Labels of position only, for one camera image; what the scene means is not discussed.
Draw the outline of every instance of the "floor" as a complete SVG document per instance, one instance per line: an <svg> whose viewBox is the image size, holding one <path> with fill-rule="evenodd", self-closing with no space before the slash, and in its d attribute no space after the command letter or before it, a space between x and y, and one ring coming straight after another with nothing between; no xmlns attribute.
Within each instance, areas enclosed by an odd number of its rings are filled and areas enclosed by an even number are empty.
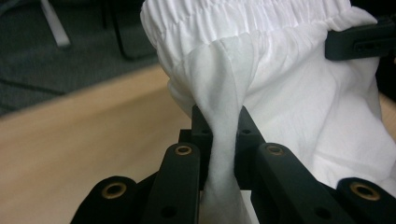
<svg viewBox="0 0 396 224"><path fill-rule="evenodd" d="M72 43L67 49L56 46L39 2L0 17L0 116L158 62L138 7L116 7L126 50L146 55L126 61L108 13L105 29L99 1L88 2L53 4Z"/></svg>

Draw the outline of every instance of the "gray carpet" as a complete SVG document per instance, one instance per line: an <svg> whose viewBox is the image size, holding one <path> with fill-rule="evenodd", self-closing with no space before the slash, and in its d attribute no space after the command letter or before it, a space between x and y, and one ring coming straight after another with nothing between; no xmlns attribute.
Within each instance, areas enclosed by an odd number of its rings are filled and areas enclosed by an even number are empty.
<svg viewBox="0 0 396 224"><path fill-rule="evenodd" d="M56 46L38 2L0 17L0 116L157 62L138 9L119 7L121 33L131 55L148 57L126 61L110 20L107 29L102 25L98 2L54 7L72 42L68 49Z"/></svg>

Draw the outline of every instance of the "wooden table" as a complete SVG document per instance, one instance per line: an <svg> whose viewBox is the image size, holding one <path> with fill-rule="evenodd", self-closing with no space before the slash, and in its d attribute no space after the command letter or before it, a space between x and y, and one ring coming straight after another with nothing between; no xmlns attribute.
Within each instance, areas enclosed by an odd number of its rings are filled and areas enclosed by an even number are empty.
<svg viewBox="0 0 396 224"><path fill-rule="evenodd" d="M69 223L93 186L156 172L190 119L159 66L0 118L0 223ZM396 136L396 106L381 97Z"/></svg>

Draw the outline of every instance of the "white cloth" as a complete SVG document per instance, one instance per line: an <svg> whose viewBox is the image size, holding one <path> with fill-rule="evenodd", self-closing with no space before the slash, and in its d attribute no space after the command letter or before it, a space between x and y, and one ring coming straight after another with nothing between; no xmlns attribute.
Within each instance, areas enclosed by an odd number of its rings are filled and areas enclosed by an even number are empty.
<svg viewBox="0 0 396 224"><path fill-rule="evenodd" d="M367 12L347 0L147 0L141 19L172 96L189 115L197 104L214 134L202 223L250 222L233 177L242 105L319 181L357 176L396 195L378 59L324 58L327 32L375 23Z"/></svg>

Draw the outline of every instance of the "gathered fabric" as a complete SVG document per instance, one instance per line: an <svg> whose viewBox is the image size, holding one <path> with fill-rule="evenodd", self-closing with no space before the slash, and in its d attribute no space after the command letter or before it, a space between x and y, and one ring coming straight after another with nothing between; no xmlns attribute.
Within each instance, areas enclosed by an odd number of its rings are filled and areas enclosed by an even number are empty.
<svg viewBox="0 0 396 224"><path fill-rule="evenodd" d="M233 176L243 105L318 181L356 176L396 195L378 58L324 57L328 31L376 23L366 11L347 0L147 0L141 21L172 96L188 115L198 105L214 134L201 223L251 222Z"/></svg>

